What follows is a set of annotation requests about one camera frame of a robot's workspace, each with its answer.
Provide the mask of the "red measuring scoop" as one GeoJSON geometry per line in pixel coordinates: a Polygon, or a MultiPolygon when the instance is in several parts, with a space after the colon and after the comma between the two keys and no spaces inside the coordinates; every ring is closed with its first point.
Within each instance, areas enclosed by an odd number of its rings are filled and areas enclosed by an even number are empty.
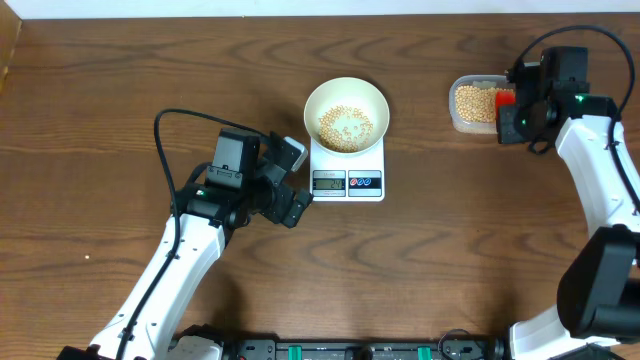
{"type": "Polygon", "coordinates": [[[513,89],[499,89],[495,94],[495,118],[499,119],[500,109],[503,106],[511,106],[516,103],[516,94],[513,89]]]}

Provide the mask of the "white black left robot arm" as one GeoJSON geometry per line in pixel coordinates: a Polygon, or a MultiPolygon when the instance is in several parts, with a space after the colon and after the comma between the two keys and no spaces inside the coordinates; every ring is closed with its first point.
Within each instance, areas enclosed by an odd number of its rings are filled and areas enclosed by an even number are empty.
{"type": "Polygon", "coordinates": [[[286,177],[308,151],[291,137],[224,128],[214,158],[196,166],[174,192],[159,246],[112,320],[85,349],[66,346],[62,359],[167,359],[195,290],[234,231],[260,214],[293,228],[312,201],[286,177]]]}

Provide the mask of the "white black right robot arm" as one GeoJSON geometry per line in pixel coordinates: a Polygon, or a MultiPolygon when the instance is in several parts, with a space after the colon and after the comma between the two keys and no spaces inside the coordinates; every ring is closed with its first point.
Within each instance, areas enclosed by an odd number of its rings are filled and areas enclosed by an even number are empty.
{"type": "Polygon", "coordinates": [[[639,175],[613,99],[590,94],[588,51],[545,49],[507,75],[515,101],[497,110],[501,144],[554,150],[574,181],[589,240],[558,285],[556,303],[514,324],[510,359],[578,358],[596,347],[639,339],[639,175]]]}

